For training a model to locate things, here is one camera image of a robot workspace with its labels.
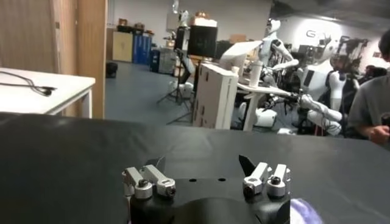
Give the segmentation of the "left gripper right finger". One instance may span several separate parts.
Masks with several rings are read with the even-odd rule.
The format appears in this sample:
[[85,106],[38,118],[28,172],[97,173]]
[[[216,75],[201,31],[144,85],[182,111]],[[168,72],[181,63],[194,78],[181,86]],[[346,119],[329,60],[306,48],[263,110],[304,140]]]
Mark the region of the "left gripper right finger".
[[245,174],[243,194],[254,197],[266,193],[269,197],[284,197],[291,193],[291,170],[285,164],[278,164],[275,170],[268,163],[255,165],[247,156],[238,157]]

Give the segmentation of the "person's right hand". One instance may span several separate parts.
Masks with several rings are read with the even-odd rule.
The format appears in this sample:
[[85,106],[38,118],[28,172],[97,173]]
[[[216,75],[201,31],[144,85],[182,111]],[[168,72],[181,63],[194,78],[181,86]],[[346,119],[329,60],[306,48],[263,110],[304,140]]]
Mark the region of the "person's right hand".
[[385,144],[389,141],[389,127],[380,125],[370,128],[369,140],[376,144]]

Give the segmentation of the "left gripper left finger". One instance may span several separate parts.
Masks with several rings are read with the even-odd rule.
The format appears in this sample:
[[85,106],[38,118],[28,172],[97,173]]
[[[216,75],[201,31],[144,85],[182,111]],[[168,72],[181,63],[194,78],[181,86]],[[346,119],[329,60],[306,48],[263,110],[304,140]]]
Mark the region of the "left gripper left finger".
[[166,177],[154,165],[143,166],[140,170],[128,167],[121,173],[124,185],[124,195],[147,200],[154,194],[166,198],[173,198],[176,194],[176,182]]

